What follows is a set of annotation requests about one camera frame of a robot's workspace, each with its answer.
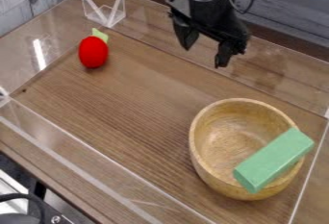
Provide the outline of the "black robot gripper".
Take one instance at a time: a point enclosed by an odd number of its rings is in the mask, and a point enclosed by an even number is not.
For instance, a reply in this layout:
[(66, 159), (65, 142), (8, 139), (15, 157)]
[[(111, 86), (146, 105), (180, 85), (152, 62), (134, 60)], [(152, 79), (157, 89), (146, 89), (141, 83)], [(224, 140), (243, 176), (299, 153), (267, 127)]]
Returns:
[(166, 0), (181, 47), (189, 50), (200, 35), (220, 42), (214, 67), (226, 67), (248, 49), (251, 32), (237, 16), (236, 0)]

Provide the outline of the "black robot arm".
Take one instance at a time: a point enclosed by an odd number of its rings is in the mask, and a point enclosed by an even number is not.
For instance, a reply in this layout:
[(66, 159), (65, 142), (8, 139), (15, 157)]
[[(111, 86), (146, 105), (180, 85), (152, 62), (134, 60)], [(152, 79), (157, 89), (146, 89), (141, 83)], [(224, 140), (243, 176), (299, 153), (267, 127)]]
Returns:
[(166, 0), (176, 35), (189, 50), (205, 35), (218, 42), (214, 67), (226, 67), (248, 49), (251, 31), (237, 13), (245, 14), (255, 0)]

